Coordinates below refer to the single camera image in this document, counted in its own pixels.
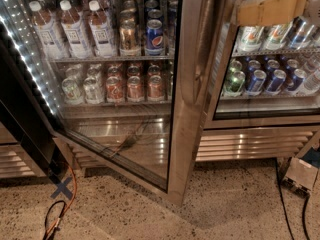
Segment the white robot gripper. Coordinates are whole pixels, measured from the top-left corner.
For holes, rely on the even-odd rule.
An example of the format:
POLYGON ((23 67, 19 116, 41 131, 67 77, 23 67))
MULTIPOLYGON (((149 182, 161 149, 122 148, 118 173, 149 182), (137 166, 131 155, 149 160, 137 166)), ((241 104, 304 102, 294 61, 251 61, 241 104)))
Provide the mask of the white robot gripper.
POLYGON ((237 25, 286 24, 302 15, 320 26, 320 0, 244 0, 237 8, 237 25))

